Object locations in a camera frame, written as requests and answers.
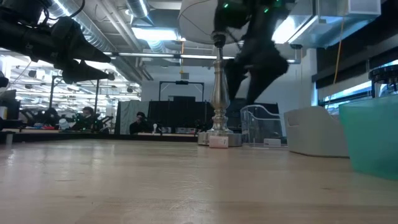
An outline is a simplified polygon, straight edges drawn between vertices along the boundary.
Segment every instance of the man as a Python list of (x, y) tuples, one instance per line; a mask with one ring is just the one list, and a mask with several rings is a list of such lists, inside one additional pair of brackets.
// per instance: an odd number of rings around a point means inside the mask
[(95, 124), (95, 114), (94, 109), (92, 107), (86, 106), (82, 109), (82, 118), (79, 118), (76, 121), (76, 124), (73, 126), (73, 130), (80, 131), (80, 130), (89, 130), (93, 129)]
[(138, 112), (136, 121), (130, 124), (130, 134), (150, 131), (152, 130), (149, 127), (149, 123), (145, 117), (145, 114), (143, 112)]
[(83, 116), (89, 118), (94, 115), (94, 109), (92, 107), (86, 106), (83, 108)]

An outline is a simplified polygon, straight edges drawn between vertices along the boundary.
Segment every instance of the desk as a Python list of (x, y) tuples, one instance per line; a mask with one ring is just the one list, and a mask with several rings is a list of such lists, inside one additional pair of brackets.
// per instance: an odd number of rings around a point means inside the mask
[[(138, 135), (140, 135), (140, 136), (151, 136), (151, 135), (160, 136), (159, 133), (155, 133), (155, 134), (152, 134), (152, 133), (138, 133)], [(163, 134), (163, 136), (195, 137), (194, 134)]]
[(2, 131), (12, 131), (15, 132), (16, 134), (18, 133), (34, 133), (34, 134), (43, 134), (43, 133), (59, 133), (60, 130), (46, 130), (46, 129), (22, 129), (21, 132), (20, 129), (17, 128), (5, 128)]
[(186, 142), (72, 140), (0, 151), (2, 224), (376, 224), (398, 182), (348, 159)]

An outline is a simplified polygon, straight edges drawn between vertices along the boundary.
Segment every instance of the window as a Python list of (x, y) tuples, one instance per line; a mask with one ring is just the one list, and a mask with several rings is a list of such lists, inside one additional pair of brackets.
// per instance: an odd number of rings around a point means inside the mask
[[(394, 60), (378, 68), (390, 65), (398, 65), (398, 60)], [(359, 100), (371, 99), (372, 98), (371, 90), (372, 90), (372, 82), (368, 81), (356, 85), (354, 87), (348, 88), (346, 90), (343, 90), (341, 92), (335, 93), (331, 96), (327, 96), (323, 99), (323, 101), (319, 103), (319, 105), (325, 107), (330, 114), (336, 115), (339, 113), (338, 111), (339, 105)], [(379, 96), (386, 96), (397, 93), (398, 92), (396, 92), (394, 89), (394, 85), (387, 85), (387, 84), (380, 85)]]
[(324, 106), (326, 110), (332, 115), (338, 115), (339, 105), (350, 103), (359, 100), (372, 98), (371, 96), (372, 82), (362, 83), (341, 92), (327, 96), (320, 102), (320, 106)]

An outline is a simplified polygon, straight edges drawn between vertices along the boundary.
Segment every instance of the clear plastic container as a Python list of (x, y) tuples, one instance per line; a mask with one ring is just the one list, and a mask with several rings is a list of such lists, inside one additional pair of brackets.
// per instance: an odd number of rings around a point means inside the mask
[(340, 105), (354, 170), (398, 180), (398, 95)]
[(252, 147), (286, 146), (284, 121), (280, 114), (273, 114), (261, 105), (245, 106), (241, 109), (241, 124), (243, 143)]

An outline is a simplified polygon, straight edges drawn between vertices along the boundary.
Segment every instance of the white lampshade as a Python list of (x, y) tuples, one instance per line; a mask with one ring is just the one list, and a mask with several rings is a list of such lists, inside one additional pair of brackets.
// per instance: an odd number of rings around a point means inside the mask
[[(178, 24), (181, 36), (186, 40), (200, 44), (214, 44), (211, 33), (214, 31), (214, 13), (217, 0), (183, 0), (181, 4)], [(241, 29), (229, 28), (229, 31), (238, 40), (247, 30), (247, 24)], [(227, 35), (226, 44), (234, 40)]]

